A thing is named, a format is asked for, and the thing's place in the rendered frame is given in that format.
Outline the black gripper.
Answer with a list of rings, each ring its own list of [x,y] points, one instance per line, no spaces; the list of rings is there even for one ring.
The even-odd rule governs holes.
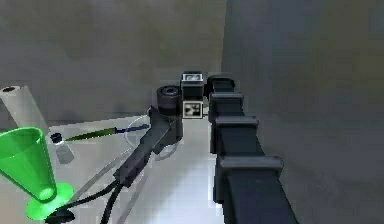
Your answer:
[[[105,206],[100,224],[108,224],[122,188],[132,184],[147,165],[151,154],[159,154],[166,146],[173,145],[182,139],[181,104],[182,94],[179,86],[162,86],[156,90],[156,99],[148,110],[150,129],[113,174],[118,183],[112,183],[103,190],[104,194],[111,193],[111,195]]]

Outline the clear glass bowl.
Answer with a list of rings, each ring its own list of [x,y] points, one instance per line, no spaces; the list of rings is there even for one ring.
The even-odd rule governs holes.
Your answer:
[[[147,125],[147,128],[124,133],[124,139],[131,150],[135,149],[139,145],[140,139],[150,129],[151,127],[150,118],[147,115],[142,115],[135,118],[128,125],[129,128],[136,128],[141,125]],[[172,145],[166,145],[159,154],[155,154],[154,156],[151,157],[151,159],[154,161],[162,161],[169,158],[176,152],[178,145],[179,145],[178,142]]]

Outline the white paper towel roll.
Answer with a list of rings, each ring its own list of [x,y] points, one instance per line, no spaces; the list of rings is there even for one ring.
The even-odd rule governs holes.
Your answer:
[[[48,125],[27,85],[0,89],[0,99],[18,127],[36,127],[48,134]]]

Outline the green cone-shaped cup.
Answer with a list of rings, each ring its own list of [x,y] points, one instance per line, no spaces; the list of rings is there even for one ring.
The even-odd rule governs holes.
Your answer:
[[[0,174],[27,193],[26,216],[34,221],[48,218],[74,195],[74,188],[57,182],[44,132],[21,127],[0,134]]]

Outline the clear shaker with black cap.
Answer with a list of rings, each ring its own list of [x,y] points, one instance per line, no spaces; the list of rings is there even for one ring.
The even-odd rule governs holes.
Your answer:
[[[60,133],[53,133],[50,136],[52,143],[56,146],[56,156],[60,164],[71,163],[75,156],[71,147],[64,141]]]

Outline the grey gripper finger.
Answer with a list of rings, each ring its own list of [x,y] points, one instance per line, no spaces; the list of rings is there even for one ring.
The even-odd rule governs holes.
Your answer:
[[[109,185],[106,187],[110,186],[112,183],[118,183],[117,181],[111,182]],[[70,208],[91,202],[93,200],[96,200],[106,194],[103,193],[103,190],[100,190],[97,193],[94,193],[88,197],[85,197],[83,199],[79,199],[75,202],[71,202],[69,204],[63,205],[57,209],[55,209],[45,220],[44,222],[46,224],[65,224],[71,221],[75,220],[75,215],[72,211],[70,211]]]

